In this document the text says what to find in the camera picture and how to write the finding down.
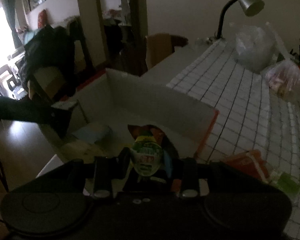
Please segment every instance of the orange package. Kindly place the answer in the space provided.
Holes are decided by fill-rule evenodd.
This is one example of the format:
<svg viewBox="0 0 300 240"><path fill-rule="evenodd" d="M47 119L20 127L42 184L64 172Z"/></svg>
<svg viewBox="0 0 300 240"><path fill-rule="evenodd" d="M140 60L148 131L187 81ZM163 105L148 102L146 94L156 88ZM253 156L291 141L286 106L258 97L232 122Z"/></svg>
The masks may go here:
<svg viewBox="0 0 300 240"><path fill-rule="evenodd" d="M259 150L233 155L221 160L225 164L263 182L267 182L269 177L266 161L261 158Z"/></svg>

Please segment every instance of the green object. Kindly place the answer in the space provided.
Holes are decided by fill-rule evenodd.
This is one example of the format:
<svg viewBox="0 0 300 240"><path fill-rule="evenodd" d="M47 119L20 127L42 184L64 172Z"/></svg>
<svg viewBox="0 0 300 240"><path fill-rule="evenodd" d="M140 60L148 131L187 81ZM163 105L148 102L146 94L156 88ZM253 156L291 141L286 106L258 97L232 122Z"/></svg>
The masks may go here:
<svg viewBox="0 0 300 240"><path fill-rule="evenodd" d="M139 175L152 176L160 168L163 150L150 131L138 136L130 150L134 169Z"/></svg>
<svg viewBox="0 0 300 240"><path fill-rule="evenodd" d="M290 199L294 199L300 190L300 184L292 179L290 174L279 170L273 170L270 175L270 184L284 192Z"/></svg>

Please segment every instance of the cardboard box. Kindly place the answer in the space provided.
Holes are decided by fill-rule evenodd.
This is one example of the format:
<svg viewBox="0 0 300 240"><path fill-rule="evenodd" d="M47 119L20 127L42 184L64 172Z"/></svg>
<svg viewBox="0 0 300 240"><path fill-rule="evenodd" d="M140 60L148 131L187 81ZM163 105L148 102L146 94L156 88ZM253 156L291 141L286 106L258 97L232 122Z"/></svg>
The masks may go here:
<svg viewBox="0 0 300 240"><path fill-rule="evenodd" d="M133 144L128 124L158 126L174 144L180 158L194 157L202 150L218 116L215 108L190 96L112 69L107 69L106 74L65 104L75 101L81 107L74 109L68 133L85 126L85 116L88 122L108 125L111 132L101 146L109 157L117 156L124 146ZM60 153L58 157L68 160Z"/></svg>

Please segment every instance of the chair backrest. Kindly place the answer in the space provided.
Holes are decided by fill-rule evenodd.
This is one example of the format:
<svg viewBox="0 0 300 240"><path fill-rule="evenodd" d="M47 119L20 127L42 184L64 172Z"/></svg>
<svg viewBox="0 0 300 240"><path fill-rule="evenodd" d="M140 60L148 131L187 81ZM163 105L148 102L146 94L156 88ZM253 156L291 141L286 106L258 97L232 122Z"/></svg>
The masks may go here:
<svg viewBox="0 0 300 240"><path fill-rule="evenodd" d="M173 53L171 36L168 33L157 33L146 36L146 63L151 69Z"/></svg>
<svg viewBox="0 0 300 240"><path fill-rule="evenodd" d="M135 76L142 76L147 71L143 54L142 48L124 43L123 49L120 51L120 62L123 71Z"/></svg>
<svg viewBox="0 0 300 240"><path fill-rule="evenodd" d="M0 84L2 84L2 81L4 79L6 79L9 75L13 75L13 72L11 70L11 68L8 66L8 65L4 65L0 68L0 76L5 73L5 72L8 72L6 75L4 75L3 77L0 77Z"/></svg>
<svg viewBox="0 0 300 240"><path fill-rule="evenodd" d="M10 76L11 77L7 80L7 85L10 91L13 92L13 90L18 86L19 83L14 77L14 75L10 75Z"/></svg>
<svg viewBox="0 0 300 240"><path fill-rule="evenodd" d="M33 76L36 79L36 83L42 88L43 92L51 100L58 93L58 91L62 89L64 85L66 85L66 80L57 67L52 66L39 68ZM41 97L46 96L41 95L42 91L38 91L38 89L38 87L35 87L35 92L37 92Z"/></svg>
<svg viewBox="0 0 300 240"><path fill-rule="evenodd" d="M171 43L173 47L173 52L174 52L174 47L184 47L188 45L188 39L179 35L171 35Z"/></svg>

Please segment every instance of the plastic bag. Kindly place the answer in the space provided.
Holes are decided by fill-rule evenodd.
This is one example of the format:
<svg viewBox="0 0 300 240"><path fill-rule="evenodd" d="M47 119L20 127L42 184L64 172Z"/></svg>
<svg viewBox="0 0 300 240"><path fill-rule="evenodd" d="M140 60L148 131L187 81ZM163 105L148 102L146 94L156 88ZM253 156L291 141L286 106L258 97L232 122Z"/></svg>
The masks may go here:
<svg viewBox="0 0 300 240"><path fill-rule="evenodd" d="M274 48L273 37L260 27L243 26L236 34L238 63L254 73L269 65Z"/></svg>
<svg viewBox="0 0 300 240"><path fill-rule="evenodd" d="M265 80L279 98L289 102L300 101L300 69L290 59L290 54L280 36L269 23L267 25L273 32L277 47L285 59L266 70Z"/></svg>

